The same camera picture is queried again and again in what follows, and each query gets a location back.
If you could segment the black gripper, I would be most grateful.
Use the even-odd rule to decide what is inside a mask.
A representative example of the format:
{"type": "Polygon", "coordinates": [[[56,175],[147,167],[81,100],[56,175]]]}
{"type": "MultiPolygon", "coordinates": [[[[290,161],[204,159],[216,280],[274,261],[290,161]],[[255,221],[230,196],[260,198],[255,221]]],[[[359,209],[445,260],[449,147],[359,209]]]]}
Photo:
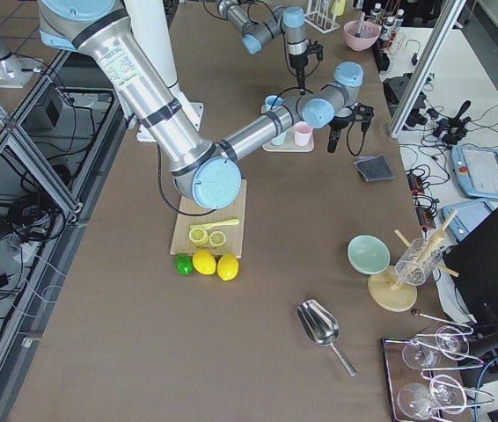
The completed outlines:
{"type": "Polygon", "coordinates": [[[341,137],[341,130],[351,123],[351,116],[334,116],[329,122],[330,135],[327,144],[327,152],[334,153],[337,149],[339,139],[341,137]]]}
{"type": "Polygon", "coordinates": [[[308,64],[307,58],[308,43],[299,42],[297,44],[287,43],[287,52],[289,55],[289,65],[292,69],[296,70],[297,74],[297,87],[299,95],[306,94],[306,76],[305,67],[308,64]]]}

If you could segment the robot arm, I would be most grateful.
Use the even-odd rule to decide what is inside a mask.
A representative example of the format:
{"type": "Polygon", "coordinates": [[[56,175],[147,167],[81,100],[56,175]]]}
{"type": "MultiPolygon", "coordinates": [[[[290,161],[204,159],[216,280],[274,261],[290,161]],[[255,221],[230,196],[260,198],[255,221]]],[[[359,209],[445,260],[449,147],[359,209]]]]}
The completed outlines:
{"type": "Polygon", "coordinates": [[[277,36],[282,35],[288,67],[295,71],[297,87],[305,94],[305,67],[308,64],[310,41],[305,34],[304,10],[300,6],[277,6],[271,17],[256,23],[240,1],[217,1],[217,11],[243,35],[242,42],[250,55],[256,55],[277,36]]]}
{"type": "Polygon", "coordinates": [[[241,188],[238,160],[299,121],[314,128],[353,106],[363,68],[343,62],[334,80],[262,113],[219,142],[201,137],[176,73],[160,1],[40,1],[40,35],[50,47],[90,56],[169,158],[178,191],[207,209],[229,206],[241,188]]]}

